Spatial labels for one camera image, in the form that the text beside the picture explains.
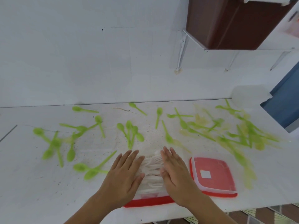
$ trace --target white table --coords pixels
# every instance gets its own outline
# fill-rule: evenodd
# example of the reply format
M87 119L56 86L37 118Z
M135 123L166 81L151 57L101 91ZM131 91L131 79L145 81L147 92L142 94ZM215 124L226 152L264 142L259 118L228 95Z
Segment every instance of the white table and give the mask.
M138 103L137 106L148 113L140 114L128 104L84 105L83 108L100 112L107 138L102 139L98 128L86 133L75 145L77 152L73 162L65 159L69 146L62 146L63 168L58 166L56 156L50 160L41 159L47 149L47 143L33 135L33 127L46 129L50 138L54 131L71 132L58 123L71 125L93 125L95 114L75 113L71 106L14 107L0 109L0 133L3 136L18 125L0 143L0 217L3 224L15 223L63 223L100 187L105 175L98 174L93 180L83 180L84 174L76 173L72 166L85 162L97 166L111 151L118 153L127 149L123 134L116 124L125 124L131 120L144 135L143 143L135 142L133 149L140 152L161 149L165 142L161 122L155 130L157 107L163 108L160 119L165 121L170 135L180 140L192 152L224 150L218 144L205 138L193 139L179 134L178 119L166 117L174 114L174 107L180 113L195 114L194 103L211 110L215 117L223 117L227 122L234 122L226 111L214 109L216 105L225 105L224 100L176 101ZM251 121L257 127L268 130L287 140L288 133L273 120L261 107L248 111ZM66 137L71 133L60 133ZM176 148L185 160L190 155ZM213 198L215 203L226 212L246 208L257 208L278 204L299 202L299 146L296 142L283 143L283 149L267 148L264 151L244 150L252 161L258 180L252 190L241 190L235 199ZM108 170L114 158L105 165ZM102 223L146 223L157 220L175 219L190 216L191 213L176 204L159 205L143 208L120 208L110 213Z

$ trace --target blue panel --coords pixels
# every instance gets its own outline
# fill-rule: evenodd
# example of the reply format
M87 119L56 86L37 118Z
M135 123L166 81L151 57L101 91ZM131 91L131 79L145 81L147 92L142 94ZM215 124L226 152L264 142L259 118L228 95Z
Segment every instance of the blue panel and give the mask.
M282 126L299 118L299 63L271 91L272 99L262 107Z

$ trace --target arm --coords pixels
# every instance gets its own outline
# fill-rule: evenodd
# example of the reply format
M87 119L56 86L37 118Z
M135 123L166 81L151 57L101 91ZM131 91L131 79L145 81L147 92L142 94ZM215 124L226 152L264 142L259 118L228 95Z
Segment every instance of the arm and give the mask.
M138 150L132 150L114 161L101 188L65 224L99 224L114 209L129 203L144 178L135 177L144 156L135 159Z
M173 148L170 151L166 147L161 150L164 168L160 172L171 198L178 205L187 208L200 224L236 224L210 197L200 191L185 162Z

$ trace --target left hand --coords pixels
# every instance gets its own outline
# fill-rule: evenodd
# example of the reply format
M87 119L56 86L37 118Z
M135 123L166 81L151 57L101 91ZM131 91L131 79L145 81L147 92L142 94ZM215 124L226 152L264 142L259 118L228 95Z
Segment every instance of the left hand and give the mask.
M93 198L104 203L112 211L129 203L144 178L144 173L135 177L144 156L135 159L138 150L128 150L124 155L119 154L108 172L101 188Z

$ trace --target hand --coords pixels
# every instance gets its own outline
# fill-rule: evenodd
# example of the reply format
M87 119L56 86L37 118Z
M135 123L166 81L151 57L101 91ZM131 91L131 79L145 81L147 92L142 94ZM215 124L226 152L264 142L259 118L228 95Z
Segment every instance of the hand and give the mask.
M144 156L135 159L139 151L131 152L132 150L128 150L124 155L118 155L101 188L94 195L101 203L106 203L105 206L110 211L129 203L144 178L144 173L135 177Z
M170 197L178 205L188 208L204 194L191 178L185 162L173 148L170 151L166 147L161 150L164 168L160 169L160 173Z

